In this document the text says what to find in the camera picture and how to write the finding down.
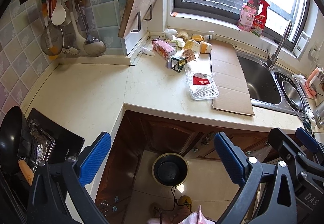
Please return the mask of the clear plastic wrap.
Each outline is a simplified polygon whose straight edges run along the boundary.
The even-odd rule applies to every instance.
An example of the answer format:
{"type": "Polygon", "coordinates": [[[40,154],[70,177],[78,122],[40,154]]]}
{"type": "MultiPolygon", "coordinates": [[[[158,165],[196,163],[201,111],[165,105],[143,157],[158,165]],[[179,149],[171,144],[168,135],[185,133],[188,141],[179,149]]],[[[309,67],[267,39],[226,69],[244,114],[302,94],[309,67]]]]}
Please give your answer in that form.
{"type": "Polygon", "coordinates": [[[177,30],[175,30],[175,29],[165,29],[164,34],[165,34],[165,37],[167,39],[171,39],[173,35],[177,36],[177,30]]]}

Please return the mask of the mesh strainer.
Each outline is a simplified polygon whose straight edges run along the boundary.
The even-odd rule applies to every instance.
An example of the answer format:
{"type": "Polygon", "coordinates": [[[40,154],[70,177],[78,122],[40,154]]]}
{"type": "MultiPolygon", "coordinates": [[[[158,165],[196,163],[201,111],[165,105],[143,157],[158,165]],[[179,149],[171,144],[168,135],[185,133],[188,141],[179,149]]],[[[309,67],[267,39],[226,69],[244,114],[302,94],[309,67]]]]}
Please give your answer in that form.
{"type": "Polygon", "coordinates": [[[41,0],[42,18],[45,30],[41,34],[41,49],[51,59],[55,59],[62,52],[64,37],[62,29],[55,26],[49,18],[49,5],[47,0],[41,0]]]}

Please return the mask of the pink milk carton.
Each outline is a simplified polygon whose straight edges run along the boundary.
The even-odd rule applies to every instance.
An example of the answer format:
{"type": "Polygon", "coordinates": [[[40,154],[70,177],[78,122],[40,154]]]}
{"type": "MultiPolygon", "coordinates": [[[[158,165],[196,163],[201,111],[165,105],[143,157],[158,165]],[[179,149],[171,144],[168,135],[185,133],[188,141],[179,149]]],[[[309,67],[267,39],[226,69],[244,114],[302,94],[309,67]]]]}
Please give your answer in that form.
{"type": "Polygon", "coordinates": [[[166,41],[162,39],[155,39],[151,41],[153,50],[156,51],[165,60],[176,54],[176,49],[169,45],[166,41]]]}

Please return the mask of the yellow white paper bag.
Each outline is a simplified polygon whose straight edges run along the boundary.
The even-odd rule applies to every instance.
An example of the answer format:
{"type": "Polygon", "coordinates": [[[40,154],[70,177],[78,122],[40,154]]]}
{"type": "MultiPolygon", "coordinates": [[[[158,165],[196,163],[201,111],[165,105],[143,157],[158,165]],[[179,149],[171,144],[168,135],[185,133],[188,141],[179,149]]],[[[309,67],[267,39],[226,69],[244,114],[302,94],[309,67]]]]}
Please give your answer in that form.
{"type": "Polygon", "coordinates": [[[198,43],[195,40],[188,40],[183,48],[190,49],[194,53],[209,54],[209,53],[211,53],[212,45],[205,41],[200,41],[198,43]]]}

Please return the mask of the green white seed packet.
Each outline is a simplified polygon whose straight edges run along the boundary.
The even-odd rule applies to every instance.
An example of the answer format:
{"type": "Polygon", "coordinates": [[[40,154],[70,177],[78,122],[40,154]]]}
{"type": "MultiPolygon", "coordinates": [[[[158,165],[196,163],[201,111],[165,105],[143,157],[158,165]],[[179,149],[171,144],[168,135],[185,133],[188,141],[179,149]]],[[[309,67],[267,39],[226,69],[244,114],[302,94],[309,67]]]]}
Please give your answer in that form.
{"type": "Polygon", "coordinates": [[[166,40],[166,42],[175,49],[182,49],[185,46],[185,42],[180,40],[166,40]]]}

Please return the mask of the wooden cutting board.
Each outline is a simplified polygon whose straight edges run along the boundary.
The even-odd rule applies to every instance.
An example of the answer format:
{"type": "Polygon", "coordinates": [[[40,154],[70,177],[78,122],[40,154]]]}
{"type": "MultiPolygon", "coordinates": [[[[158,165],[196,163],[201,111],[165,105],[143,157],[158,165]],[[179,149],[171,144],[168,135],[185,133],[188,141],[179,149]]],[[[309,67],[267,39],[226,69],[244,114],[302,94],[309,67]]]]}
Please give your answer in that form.
{"type": "Polygon", "coordinates": [[[143,21],[153,18],[153,6],[157,0],[127,0],[118,36],[125,39],[129,33],[138,33],[143,21]]]}

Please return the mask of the loofah sponge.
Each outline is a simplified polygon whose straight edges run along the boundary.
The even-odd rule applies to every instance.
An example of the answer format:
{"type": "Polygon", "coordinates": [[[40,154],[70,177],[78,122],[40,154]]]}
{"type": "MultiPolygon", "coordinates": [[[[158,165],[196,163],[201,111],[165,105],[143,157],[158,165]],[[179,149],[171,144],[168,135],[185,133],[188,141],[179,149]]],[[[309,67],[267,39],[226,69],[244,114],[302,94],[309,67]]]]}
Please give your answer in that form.
{"type": "Polygon", "coordinates": [[[188,33],[186,31],[178,32],[177,37],[182,38],[185,42],[189,39],[188,33]]]}

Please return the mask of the clear plastic tray red label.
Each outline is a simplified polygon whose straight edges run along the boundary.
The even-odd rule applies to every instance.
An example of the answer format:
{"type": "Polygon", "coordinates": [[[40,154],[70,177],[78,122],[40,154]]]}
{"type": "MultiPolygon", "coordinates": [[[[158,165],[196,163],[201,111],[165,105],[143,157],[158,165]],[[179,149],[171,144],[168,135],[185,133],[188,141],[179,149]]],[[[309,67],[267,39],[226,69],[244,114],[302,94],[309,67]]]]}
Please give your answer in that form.
{"type": "Polygon", "coordinates": [[[189,94],[193,100],[213,100],[219,97],[220,93],[210,71],[194,63],[185,65],[184,70],[189,94]]]}

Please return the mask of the dark green carton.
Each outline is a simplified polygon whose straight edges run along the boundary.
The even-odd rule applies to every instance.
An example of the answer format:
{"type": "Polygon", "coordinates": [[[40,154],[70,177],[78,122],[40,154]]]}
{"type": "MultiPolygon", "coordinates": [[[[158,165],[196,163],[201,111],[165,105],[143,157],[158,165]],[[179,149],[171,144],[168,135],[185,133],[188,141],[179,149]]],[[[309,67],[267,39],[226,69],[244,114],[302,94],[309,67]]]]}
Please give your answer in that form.
{"type": "Polygon", "coordinates": [[[184,66],[195,59],[195,55],[190,56],[173,56],[171,59],[171,68],[174,71],[181,72],[184,66]]]}

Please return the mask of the brown cardboard sheet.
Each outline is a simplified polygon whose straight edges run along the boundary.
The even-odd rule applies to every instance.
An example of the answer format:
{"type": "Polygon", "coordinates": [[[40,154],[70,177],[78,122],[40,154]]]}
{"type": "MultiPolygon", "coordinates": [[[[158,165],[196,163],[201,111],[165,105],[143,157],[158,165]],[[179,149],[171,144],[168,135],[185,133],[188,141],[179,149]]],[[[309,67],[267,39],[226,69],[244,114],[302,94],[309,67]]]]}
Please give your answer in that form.
{"type": "Polygon", "coordinates": [[[253,116],[247,82],[233,45],[217,40],[210,43],[211,72],[219,91],[213,109],[253,116]]]}

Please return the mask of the white slotted spoon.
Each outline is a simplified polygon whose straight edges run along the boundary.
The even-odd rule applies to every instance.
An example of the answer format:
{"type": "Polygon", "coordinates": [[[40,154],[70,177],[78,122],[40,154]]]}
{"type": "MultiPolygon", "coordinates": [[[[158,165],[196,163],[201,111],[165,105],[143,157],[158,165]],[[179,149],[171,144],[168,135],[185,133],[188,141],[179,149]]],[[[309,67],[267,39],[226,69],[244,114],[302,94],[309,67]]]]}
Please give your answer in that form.
{"type": "Polygon", "coordinates": [[[73,0],[67,0],[68,1],[68,9],[69,9],[69,14],[70,14],[70,18],[71,18],[71,22],[72,22],[72,27],[74,29],[74,34],[75,34],[75,43],[77,45],[77,48],[80,50],[79,54],[81,56],[85,56],[85,50],[83,48],[83,44],[85,42],[85,38],[80,34],[77,24],[76,24],[76,20],[74,17],[74,8],[73,8],[73,0]]]}

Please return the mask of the small white bottle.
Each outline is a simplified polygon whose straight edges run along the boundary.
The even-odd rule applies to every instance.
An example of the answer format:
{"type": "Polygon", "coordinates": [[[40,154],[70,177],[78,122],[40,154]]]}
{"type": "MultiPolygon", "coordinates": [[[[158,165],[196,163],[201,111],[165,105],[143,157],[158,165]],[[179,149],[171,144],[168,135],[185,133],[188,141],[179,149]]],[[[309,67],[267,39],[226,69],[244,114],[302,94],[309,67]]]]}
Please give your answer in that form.
{"type": "Polygon", "coordinates": [[[149,50],[148,48],[142,47],[141,48],[142,54],[148,55],[148,56],[155,56],[155,53],[149,50]]]}

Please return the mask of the wooden cabinet doors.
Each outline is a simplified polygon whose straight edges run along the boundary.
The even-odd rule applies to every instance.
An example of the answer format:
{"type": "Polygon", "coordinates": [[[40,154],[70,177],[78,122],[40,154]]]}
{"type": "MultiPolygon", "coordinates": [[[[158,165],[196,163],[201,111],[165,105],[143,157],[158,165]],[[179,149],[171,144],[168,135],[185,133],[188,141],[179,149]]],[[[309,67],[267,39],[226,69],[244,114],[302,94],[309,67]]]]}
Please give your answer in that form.
{"type": "MultiPolygon", "coordinates": [[[[96,196],[96,205],[108,223],[217,223],[239,190],[215,150],[214,136],[219,132],[247,157],[267,164],[272,155],[270,131],[208,126],[127,111],[96,196]],[[154,180],[151,167],[165,153],[179,154],[187,161],[189,173],[183,184],[165,187],[154,180]],[[183,195],[191,198],[190,209],[178,206],[183,195]],[[151,203],[161,205],[159,219],[150,216],[151,203]]],[[[264,186],[258,188],[255,205],[242,223],[249,223],[264,186]]]]}

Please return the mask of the pink soap refill pouch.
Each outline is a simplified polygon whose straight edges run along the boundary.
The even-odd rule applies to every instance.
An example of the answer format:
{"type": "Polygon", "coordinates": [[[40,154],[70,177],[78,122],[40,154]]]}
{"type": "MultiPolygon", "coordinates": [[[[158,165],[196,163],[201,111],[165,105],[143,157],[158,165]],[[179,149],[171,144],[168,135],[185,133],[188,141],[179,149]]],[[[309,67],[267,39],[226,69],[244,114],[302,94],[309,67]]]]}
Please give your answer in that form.
{"type": "Polygon", "coordinates": [[[248,0],[243,3],[237,26],[239,29],[250,32],[257,11],[257,0],[248,0]]]}

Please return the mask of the clear plastic bottle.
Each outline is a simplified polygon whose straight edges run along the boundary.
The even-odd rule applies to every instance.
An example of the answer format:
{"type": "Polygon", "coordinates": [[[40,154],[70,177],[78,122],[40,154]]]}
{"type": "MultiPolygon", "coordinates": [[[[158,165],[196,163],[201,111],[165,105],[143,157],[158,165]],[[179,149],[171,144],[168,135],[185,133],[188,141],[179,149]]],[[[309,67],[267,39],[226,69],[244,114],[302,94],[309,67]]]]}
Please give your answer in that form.
{"type": "Polygon", "coordinates": [[[207,33],[204,33],[203,34],[203,39],[204,41],[208,42],[210,40],[213,40],[214,39],[214,32],[213,31],[209,31],[207,33]]]}

